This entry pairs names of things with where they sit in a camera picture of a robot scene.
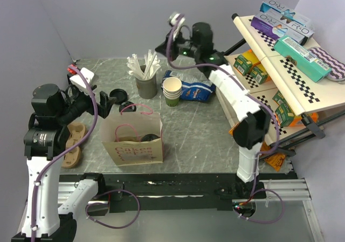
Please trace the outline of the pink paper gift bag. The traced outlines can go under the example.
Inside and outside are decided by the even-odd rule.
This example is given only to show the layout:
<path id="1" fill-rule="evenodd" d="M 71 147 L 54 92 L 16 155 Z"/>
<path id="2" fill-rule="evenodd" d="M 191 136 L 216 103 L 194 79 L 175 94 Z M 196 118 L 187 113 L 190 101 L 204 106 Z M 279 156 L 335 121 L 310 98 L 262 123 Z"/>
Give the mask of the pink paper gift bag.
<path id="1" fill-rule="evenodd" d="M 100 125 L 100 140 L 118 167 L 163 162 L 162 121 L 159 113 L 143 104 L 135 112 L 109 115 Z M 116 142 L 117 137 L 140 137 L 155 134 L 150 142 Z"/>

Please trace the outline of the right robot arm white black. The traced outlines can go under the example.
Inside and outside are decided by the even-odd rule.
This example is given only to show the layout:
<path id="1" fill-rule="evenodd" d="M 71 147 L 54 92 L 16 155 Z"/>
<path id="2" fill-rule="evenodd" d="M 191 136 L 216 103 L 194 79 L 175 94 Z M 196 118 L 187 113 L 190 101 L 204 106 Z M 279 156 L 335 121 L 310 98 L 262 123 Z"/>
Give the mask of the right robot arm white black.
<path id="1" fill-rule="evenodd" d="M 252 181 L 258 175 L 257 157 L 271 123 L 270 110 L 252 99 L 223 54 L 213 48 L 209 24 L 195 23 L 190 39 L 183 38 L 180 23 L 170 23 L 170 26 L 165 42 L 155 49 L 156 52 L 165 55 L 170 63 L 179 55 L 193 58 L 196 68 L 220 90 L 239 120 L 233 138 L 239 146 L 237 176 L 241 181 L 235 190 L 239 197 L 247 198 L 254 192 Z"/>

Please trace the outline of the black plastic cup lid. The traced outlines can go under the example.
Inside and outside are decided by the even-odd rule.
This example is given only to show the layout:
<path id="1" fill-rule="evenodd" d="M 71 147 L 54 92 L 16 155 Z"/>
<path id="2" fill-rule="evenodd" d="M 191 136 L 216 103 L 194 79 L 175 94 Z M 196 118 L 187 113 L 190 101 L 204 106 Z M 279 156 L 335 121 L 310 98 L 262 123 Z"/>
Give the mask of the black plastic cup lid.
<path id="1" fill-rule="evenodd" d="M 155 135 L 155 134 L 147 134 L 145 136 L 143 136 L 140 141 L 141 142 L 150 142 L 150 141 L 153 141 L 153 140 L 156 140 L 156 139 L 159 139 L 160 137 Z"/>

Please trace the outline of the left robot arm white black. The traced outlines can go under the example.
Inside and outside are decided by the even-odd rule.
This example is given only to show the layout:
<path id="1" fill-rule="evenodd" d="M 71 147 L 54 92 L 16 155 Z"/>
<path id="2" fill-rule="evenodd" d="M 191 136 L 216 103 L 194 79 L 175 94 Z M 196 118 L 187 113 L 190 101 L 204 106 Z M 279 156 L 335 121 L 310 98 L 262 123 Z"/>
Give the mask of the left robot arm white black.
<path id="1" fill-rule="evenodd" d="M 63 205 L 58 204 L 59 176 L 63 157 L 69 153 L 68 125 L 84 112 L 106 118 L 115 103 L 101 91 L 100 102 L 71 85 L 71 98 L 55 84 L 44 84 L 33 91 L 34 109 L 24 136 L 24 156 L 29 173 L 26 217 L 22 230 L 12 241 L 73 241 L 77 218 L 92 198 L 105 197 L 103 174 L 86 173 Z"/>

